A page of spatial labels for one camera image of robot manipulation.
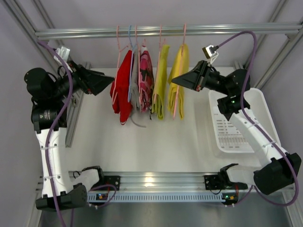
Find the yellow trousers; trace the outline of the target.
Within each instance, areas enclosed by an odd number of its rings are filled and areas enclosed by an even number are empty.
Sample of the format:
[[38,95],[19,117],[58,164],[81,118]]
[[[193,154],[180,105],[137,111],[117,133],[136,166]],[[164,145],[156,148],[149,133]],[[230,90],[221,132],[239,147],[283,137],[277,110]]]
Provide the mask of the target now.
[[[168,79],[168,84],[169,84],[169,93],[168,93],[168,110],[171,112],[171,115],[173,116],[173,110],[174,110],[174,102],[175,102],[175,94],[176,94],[176,88],[177,84],[172,83],[172,79],[175,77],[178,77],[178,71],[179,71],[179,66],[177,66],[177,72],[175,73],[175,68],[172,66],[172,69],[170,71],[169,79]],[[189,50],[188,46],[185,44],[184,45],[184,51],[183,51],[183,70],[182,74],[185,74],[189,71]],[[179,101],[178,101],[178,106],[181,107],[181,112],[184,118],[184,89],[183,87],[179,86]]]

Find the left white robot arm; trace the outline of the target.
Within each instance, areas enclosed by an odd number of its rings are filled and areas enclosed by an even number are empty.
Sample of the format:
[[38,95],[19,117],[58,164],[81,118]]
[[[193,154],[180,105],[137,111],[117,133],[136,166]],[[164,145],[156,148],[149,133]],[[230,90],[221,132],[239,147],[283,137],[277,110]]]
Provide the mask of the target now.
[[29,70],[24,81],[32,96],[31,122],[39,142],[43,188],[36,200],[36,208],[44,211],[80,208],[87,203],[87,193],[94,186],[104,184],[99,166],[86,167],[79,177],[71,180],[66,165],[68,98],[81,90],[98,95],[113,81],[102,72],[88,70],[73,61],[64,75],[58,78],[42,68]]

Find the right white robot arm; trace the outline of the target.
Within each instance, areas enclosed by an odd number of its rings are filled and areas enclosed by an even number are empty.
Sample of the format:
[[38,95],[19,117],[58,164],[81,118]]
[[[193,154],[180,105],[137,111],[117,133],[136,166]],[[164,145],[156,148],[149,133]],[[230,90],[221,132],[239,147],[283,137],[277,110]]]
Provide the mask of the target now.
[[277,144],[256,119],[243,94],[250,90],[247,73],[238,69],[222,76],[206,61],[199,61],[191,71],[173,78],[172,83],[197,92],[207,88],[224,95],[216,101],[218,110],[244,136],[260,167],[232,163],[221,168],[219,176],[225,185],[250,184],[262,194],[270,195],[291,184],[298,185],[302,160],[298,154],[290,154]]

